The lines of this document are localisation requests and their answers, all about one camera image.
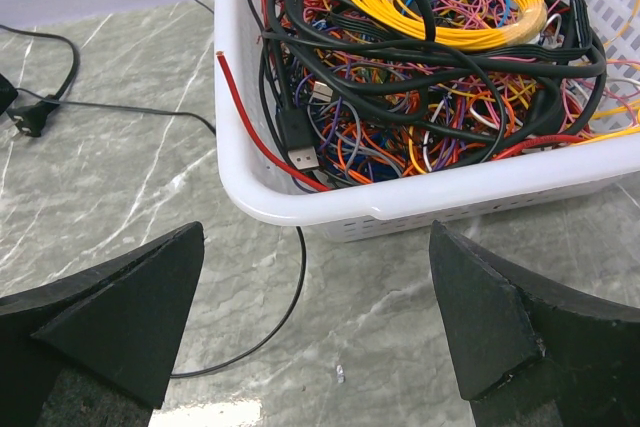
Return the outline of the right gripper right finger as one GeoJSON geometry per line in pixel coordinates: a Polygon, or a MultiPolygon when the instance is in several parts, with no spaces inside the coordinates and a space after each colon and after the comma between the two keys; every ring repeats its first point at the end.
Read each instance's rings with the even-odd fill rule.
{"type": "Polygon", "coordinates": [[[460,394],[479,400],[546,363],[556,385],[587,378],[639,391],[639,311],[551,280],[440,222],[429,257],[460,394]]]}

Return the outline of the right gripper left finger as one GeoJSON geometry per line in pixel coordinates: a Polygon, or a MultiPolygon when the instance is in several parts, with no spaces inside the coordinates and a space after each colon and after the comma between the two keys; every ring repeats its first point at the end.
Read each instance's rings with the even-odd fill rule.
{"type": "Polygon", "coordinates": [[[199,222],[1,300],[1,407],[38,410],[64,370],[160,408],[204,260],[199,222]]]}

